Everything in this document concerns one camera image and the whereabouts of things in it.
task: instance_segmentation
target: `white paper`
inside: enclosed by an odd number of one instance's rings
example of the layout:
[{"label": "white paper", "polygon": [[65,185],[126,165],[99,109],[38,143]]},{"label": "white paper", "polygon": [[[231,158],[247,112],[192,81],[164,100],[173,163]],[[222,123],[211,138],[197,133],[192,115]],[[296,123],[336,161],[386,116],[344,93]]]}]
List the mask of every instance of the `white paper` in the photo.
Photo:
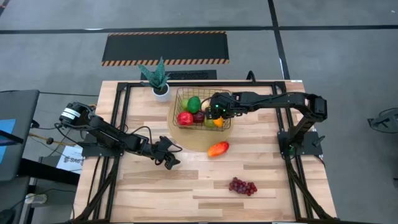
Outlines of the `white paper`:
[{"label": "white paper", "polygon": [[82,150],[80,146],[65,146],[57,168],[80,174],[83,167]]}]

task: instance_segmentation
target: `plastic fruit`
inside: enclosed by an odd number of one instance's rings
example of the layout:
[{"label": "plastic fruit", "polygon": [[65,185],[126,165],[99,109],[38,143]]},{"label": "plastic fruit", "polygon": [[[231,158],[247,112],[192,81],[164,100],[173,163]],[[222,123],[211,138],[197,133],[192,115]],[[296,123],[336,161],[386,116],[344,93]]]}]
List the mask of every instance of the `plastic fruit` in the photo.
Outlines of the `plastic fruit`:
[{"label": "plastic fruit", "polygon": [[238,194],[246,194],[247,196],[251,196],[257,192],[257,187],[253,182],[246,182],[239,180],[237,177],[232,179],[232,182],[229,183],[229,190],[234,190]]},{"label": "plastic fruit", "polygon": [[212,119],[205,118],[205,126],[207,128],[214,128],[216,125],[214,124],[214,121]]},{"label": "plastic fruit", "polygon": [[192,114],[189,112],[186,112],[186,111],[181,112],[177,116],[177,123],[182,126],[189,126],[189,125],[193,124]]},{"label": "plastic fruit", "polygon": [[222,153],[225,153],[229,148],[229,143],[226,141],[219,142],[215,144],[214,146],[211,146],[209,150],[207,151],[207,154],[209,157],[215,157],[219,156]]},{"label": "plastic fruit", "polygon": [[224,119],[223,119],[222,117],[220,117],[220,118],[218,118],[218,119],[216,119],[216,120],[213,120],[213,122],[214,122],[214,124],[215,124],[217,127],[221,128],[221,127],[223,126]]},{"label": "plastic fruit", "polygon": [[191,113],[196,113],[200,109],[200,99],[197,96],[193,96],[188,100],[188,111]]},{"label": "plastic fruit", "polygon": [[183,110],[183,111],[188,110],[188,99],[183,99],[181,101],[181,110]]},{"label": "plastic fruit", "polygon": [[210,106],[210,102],[208,100],[206,100],[206,101],[204,101],[201,104],[201,108],[200,109],[204,112],[204,111],[206,111],[206,108],[209,107],[209,106]]},{"label": "plastic fruit", "polygon": [[193,122],[202,123],[205,120],[205,114],[202,111],[198,111],[193,115]]}]

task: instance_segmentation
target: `paper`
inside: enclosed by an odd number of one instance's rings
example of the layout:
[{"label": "paper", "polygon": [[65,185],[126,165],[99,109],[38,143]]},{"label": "paper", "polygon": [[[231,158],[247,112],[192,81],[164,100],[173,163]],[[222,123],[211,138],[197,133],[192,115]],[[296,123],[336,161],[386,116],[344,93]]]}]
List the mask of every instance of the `paper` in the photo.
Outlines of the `paper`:
[{"label": "paper", "polygon": [[80,174],[83,167],[82,150],[80,146],[65,146],[57,168]]},{"label": "paper", "polygon": [[[9,134],[12,133],[14,125],[15,125],[15,119],[0,120],[0,130],[7,132]],[[7,146],[0,146],[0,164],[4,154],[6,153],[6,147]]]}]

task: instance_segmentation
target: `blue screen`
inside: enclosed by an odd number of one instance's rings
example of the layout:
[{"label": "blue screen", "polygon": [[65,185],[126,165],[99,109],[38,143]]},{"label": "blue screen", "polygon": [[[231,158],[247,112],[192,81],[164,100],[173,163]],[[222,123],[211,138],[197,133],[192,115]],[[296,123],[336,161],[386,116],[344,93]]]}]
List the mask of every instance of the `blue screen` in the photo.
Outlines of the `blue screen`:
[{"label": "blue screen", "polygon": [[[15,119],[0,120],[0,130],[9,134],[12,133],[14,125]],[[6,148],[7,146],[0,146],[0,164],[2,162],[2,158],[4,157],[4,153],[6,153]]]}]

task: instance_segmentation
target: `gray floor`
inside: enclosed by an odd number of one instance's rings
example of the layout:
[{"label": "gray floor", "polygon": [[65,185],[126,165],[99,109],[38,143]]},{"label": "gray floor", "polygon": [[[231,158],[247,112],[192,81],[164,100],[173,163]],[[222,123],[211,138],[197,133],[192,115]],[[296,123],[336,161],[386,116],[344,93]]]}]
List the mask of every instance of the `gray floor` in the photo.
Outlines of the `gray floor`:
[{"label": "gray floor", "polygon": [[[398,23],[395,0],[274,0],[280,26],[353,26]],[[11,0],[0,30],[190,26],[270,26],[260,0]],[[0,91],[39,89],[97,95],[102,80],[136,80],[135,67],[101,67],[107,34],[0,35]],[[396,135],[369,129],[367,118],[395,107],[398,89],[397,30],[281,32],[291,79],[328,100],[328,119],[317,125],[338,216],[343,220],[396,223]],[[230,64],[173,66],[171,70],[217,69],[219,79],[281,79],[272,31],[228,32]],[[41,95],[35,119],[51,126],[68,102],[96,97]],[[37,134],[61,139],[55,131]],[[70,133],[78,139],[78,133]],[[29,140],[24,157],[48,156]],[[37,208],[34,223],[59,222],[70,207]]]}]

